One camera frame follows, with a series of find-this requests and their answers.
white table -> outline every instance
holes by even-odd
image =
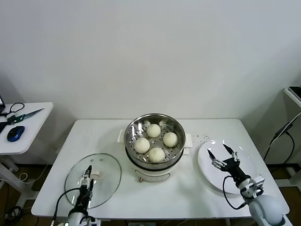
[[[179,120],[185,132],[192,134],[193,148],[183,156],[163,182],[138,182],[124,145],[117,143],[121,129],[130,120],[79,120],[67,137],[33,207],[32,214],[52,217],[58,197],[64,192],[66,176],[72,166],[87,155],[109,153],[122,168],[122,178],[116,193],[105,204],[90,209],[89,215],[101,219],[183,219],[183,218],[242,218],[249,217],[248,207],[233,210],[222,192],[215,189],[202,175],[197,164],[197,150],[207,135],[210,139],[236,140],[253,158],[258,172],[266,179],[265,194],[279,199],[286,213],[285,202],[273,177],[239,120]],[[234,206],[242,203],[240,195],[229,195]],[[72,206],[64,197],[58,217],[68,216]]]
[[[11,105],[6,105],[4,112],[9,112],[10,107]],[[7,125],[0,133],[0,162],[2,163],[0,164],[0,178],[7,181],[8,184],[21,193],[17,203],[17,206],[20,206],[21,208],[24,206],[26,200],[35,199],[38,192],[34,192],[31,189],[33,184],[22,183],[20,179],[12,173],[12,171],[18,171],[18,167],[7,156],[4,155],[22,154],[29,149],[30,145],[53,109],[53,103],[47,102],[25,104],[25,107],[15,114],[15,116],[19,116],[41,108],[44,108],[44,110],[20,123],[15,125]],[[25,131],[19,140],[15,142],[9,142],[7,140],[7,134],[15,126],[25,126]]]

cable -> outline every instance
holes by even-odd
[[[171,220],[168,220],[167,222],[165,222],[164,224],[162,224],[162,226],[166,225],[168,222],[170,222]]]
[[[37,222],[36,222],[36,224],[35,224],[34,226],[37,226],[37,225],[38,225],[39,219],[40,219],[40,218],[38,217]]]
[[[6,184],[7,185],[7,189],[8,189],[8,194],[7,194],[7,196],[6,196],[6,201],[5,201],[5,208],[4,208],[4,213],[0,216],[0,218],[2,218],[3,216],[5,216],[5,214],[6,214],[6,208],[7,208],[7,205],[8,205],[8,197],[9,197],[9,185],[8,184]]]
[[[229,204],[229,206],[230,206],[231,208],[233,208],[233,209],[235,209],[235,210],[240,210],[241,208],[243,208],[243,207],[246,205],[246,202],[244,202],[243,204],[241,204],[241,205],[238,206],[238,207],[234,207],[234,206],[232,206],[232,204],[229,202],[229,200],[227,199],[227,196],[226,196],[226,192],[225,192],[225,182],[226,182],[226,179],[227,179],[227,178],[231,178],[231,177],[232,177],[232,176],[226,176],[226,177],[224,178],[224,181],[222,182],[222,193],[224,194],[224,197],[225,197],[227,203]]]
[[[79,224],[81,224],[81,223],[83,222],[83,220],[86,219],[86,218],[93,220],[93,222],[96,221],[96,219],[95,219],[94,217],[88,215],[88,216],[84,216],[84,217],[79,221]]]
[[[265,151],[267,151],[272,145],[273,145],[273,143],[283,134],[283,131],[285,131],[286,130],[286,128],[287,127],[289,127],[289,125],[290,124],[292,124],[293,123],[293,121],[295,121],[295,119],[296,118],[298,118],[299,117],[299,115],[301,115],[301,112],[299,112],[285,127],[284,127],[284,129],[283,130],[281,130],[281,132],[279,133],[279,135],[274,139],[273,138],[273,141],[271,141],[271,143],[270,143],[270,145],[263,151],[263,152],[265,152]]]
[[[19,206],[10,208],[7,212],[7,218],[4,220],[5,224],[12,226],[22,218],[22,209]]]
[[[17,109],[16,111],[12,111],[12,108],[13,108],[13,106],[15,106],[15,105],[22,105],[22,107],[19,108],[19,109]],[[11,113],[17,113],[18,111],[21,111],[24,107],[25,107],[25,105],[24,105],[23,103],[20,103],[20,102],[14,103],[13,105],[11,105],[11,107],[10,107],[10,109],[9,109],[9,113],[7,113],[7,112],[0,113],[0,116],[5,116],[5,117],[6,117],[6,116],[8,116],[8,115],[11,114]]]
[[[267,158],[267,155],[271,149],[271,145],[273,143],[273,141],[275,140],[275,137],[273,137],[273,139],[271,140],[271,142],[269,143],[269,147],[268,147],[268,151],[265,153],[265,156],[263,157],[263,161],[265,161],[265,159]]]
[[[39,180],[39,179],[41,178],[41,176],[44,174],[45,170],[47,169],[47,166],[49,166],[49,164],[46,165],[46,167],[44,168],[44,170],[42,171],[42,173],[39,175],[39,177],[38,177],[37,179],[35,179],[35,180],[31,181],[31,182],[24,182],[24,181],[28,178],[28,174],[27,174],[27,173],[21,173],[21,174],[19,175],[19,180],[20,180],[23,184],[32,184],[32,183],[36,182],[37,180]],[[23,175],[23,174],[26,175],[26,178],[21,179],[21,175]],[[11,181],[11,180],[4,180],[4,179],[1,179],[1,178],[0,178],[0,180],[3,180],[3,181],[5,181],[5,182],[13,182],[13,181]]]
[[[285,134],[288,135],[288,137],[292,140],[293,147],[292,147],[292,150],[291,150],[290,155],[289,155],[289,156],[287,157],[287,159],[282,163],[282,165],[284,165],[284,164],[287,163],[287,161],[291,158],[291,156],[293,155],[293,152],[294,152],[294,150],[295,150],[295,141],[294,141],[293,137],[291,136],[291,134],[290,134],[289,132],[286,132]]]
[[[70,189],[70,190],[68,190],[68,191],[65,191],[65,192],[64,192],[63,194],[61,194],[61,196],[58,198],[58,200],[57,200],[57,202],[56,202],[56,206],[55,206],[55,213],[53,214],[53,217],[52,217],[52,219],[51,219],[51,225],[53,225],[54,222],[55,222],[55,220],[56,220],[58,204],[59,204],[61,198],[62,198],[65,194],[67,194],[68,192],[75,191],[75,190],[79,190],[79,187]]]
[[[179,223],[179,224],[177,224],[177,226],[179,226],[179,225],[181,225],[181,224],[185,223],[186,221],[188,221],[188,219],[187,219],[187,220],[185,220],[185,221],[183,221],[183,222],[181,222],[181,223]]]

computer mouse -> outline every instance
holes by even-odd
[[[15,142],[20,139],[25,130],[24,126],[16,126],[8,132],[8,141]]]

metal frame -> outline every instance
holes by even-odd
[[[0,189],[4,185],[4,183],[8,183],[21,193],[16,206],[23,208],[27,200],[36,199],[39,192],[34,192],[32,190],[33,183],[30,182],[33,180],[28,180],[28,183],[30,184],[25,184],[18,177],[16,177],[13,172],[19,171],[19,168],[11,161],[8,156],[1,156],[0,162],[0,178],[3,179],[0,182]]]
[[[296,172],[292,167],[285,168],[290,179],[278,179],[275,180],[278,187],[296,187],[301,193],[301,170]]]

wire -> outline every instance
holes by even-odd
[[[293,147],[292,147],[292,150],[291,150],[290,155],[289,155],[289,156],[287,157],[287,159],[282,163],[282,165],[284,165],[284,164],[287,163],[287,161],[291,158],[291,156],[293,155],[293,152],[294,152],[294,150],[295,150],[295,141],[294,141],[292,135],[291,135],[289,132],[286,132],[285,134],[287,134],[288,137],[292,140]]]
[[[17,109],[16,111],[12,111],[12,108],[15,105],[22,105],[22,107],[19,108],[19,109]],[[13,105],[11,105],[8,113],[7,112],[1,113],[0,116],[5,116],[6,117],[6,116],[8,116],[11,113],[17,113],[18,111],[21,111],[24,107],[25,107],[25,104],[23,104],[23,103],[20,103],[20,102],[14,103]]]
[[[91,220],[91,219],[92,219],[93,222],[96,221],[96,219],[95,219],[94,217],[88,215],[88,216],[84,216],[84,217],[79,221],[79,224],[81,224],[81,223],[83,222],[83,220],[86,219],[86,218],[87,218],[88,220]]]
[[[299,112],[299,113],[298,113],[298,114],[297,114],[297,115],[296,115],[296,116],[295,116],[295,117],[294,117],[294,118],[293,118],[293,119],[292,119],[292,120],[284,127],[284,129],[279,133],[279,135],[278,135],[275,139],[273,138],[273,141],[271,141],[270,145],[269,145],[263,152],[265,152],[265,151],[267,151],[267,150],[269,151],[269,148],[270,148],[270,147],[273,145],[273,143],[274,143],[274,142],[282,135],[282,132],[285,131],[286,128],[289,127],[289,125],[292,124],[292,122],[295,121],[295,119],[299,117],[299,115],[301,115],[301,112]]]
[[[273,137],[273,139],[271,140],[271,142],[269,143],[269,148],[268,151],[265,153],[264,157],[263,157],[263,161],[265,161],[265,159],[267,158],[267,155],[271,149],[271,144],[273,143],[273,141],[275,140],[275,137]]]
[[[177,226],[179,226],[179,225],[181,225],[181,224],[185,223],[186,221],[188,221],[188,219],[187,219],[187,220],[185,220],[185,221],[182,221],[182,222],[181,222],[181,223],[179,223],[179,224],[177,224]]]
[[[166,225],[168,222],[170,222],[171,220],[168,220],[167,222],[165,222],[164,224],[162,224],[162,226]]]
[[[36,222],[36,224],[35,224],[34,226],[37,226],[37,225],[38,225],[39,219],[40,219],[40,218],[38,217],[37,222]]]
[[[246,205],[246,203],[244,202],[243,204],[241,204],[241,205],[238,206],[238,207],[232,206],[232,204],[229,202],[229,200],[228,200],[228,198],[227,198],[227,196],[226,196],[226,192],[225,192],[225,182],[226,182],[226,179],[227,179],[227,178],[231,178],[231,177],[232,177],[232,176],[226,176],[226,177],[224,178],[224,181],[222,182],[222,193],[224,194],[224,197],[225,197],[227,203],[229,204],[229,206],[230,206],[231,208],[235,209],[235,210],[239,210],[239,209],[243,208],[243,207]]]
[[[55,213],[53,214],[53,217],[52,217],[52,219],[51,219],[51,225],[53,225],[53,223],[54,223],[55,220],[56,220],[57,210],[58,210],[58,204],[59,204],[61,198],[62,198],[65,194],[67,194],[68,192],[75,191],[75,190],[79,190],[79,187],[70,189],[70,190],[68,190],[68,191],[65,191],[65,192],[64,192],[63,194],[61,194],[61,196],[58,198],[58,200],[57,200],[57,202],[56,202],[56,206],[55,206]]]
[[[27,174],[27,173],[21,173],[21,174],[19,175],[19,180],[20,180],[20,182],[23,183],[23,184],[32,184],[32,183],[36,182],[36,181],[39,180],[39,179],[41,178],[41,176],[44,174],[45,170],[47,169],[47,166],[49,166],[49,164],[46,165],[46,167],[44,168],[44,170],[42,171],[42,173],[39,175],[39,177],[38,177],[37,179],[31,181],[31,182],[24,182],[24,181],[28,178],[28,174]],[[21,179],[21,176],[22,176],[23,174],[26,175],[26,177],[25,177],[24,179]],[[4,179],[1,179],[1,178],[0,178],[0,180],[3,180],[3,181],[5,181],[5,182],[13,182],[13,181],[11,181],[11,180],[4,180]]]
[[[7,196],[6,196],[4,213],[0,216],[0,218],[2,218],[3,216],[5,216],[5,214],[6,214],[6,208],[7,208],[7,205],[8,205],[9,185],[8,185],[8,184],[6,184],[6,185],[7,185],[7,189],[8,189],[8,192],[7,192],[8,194],[7,194]]]

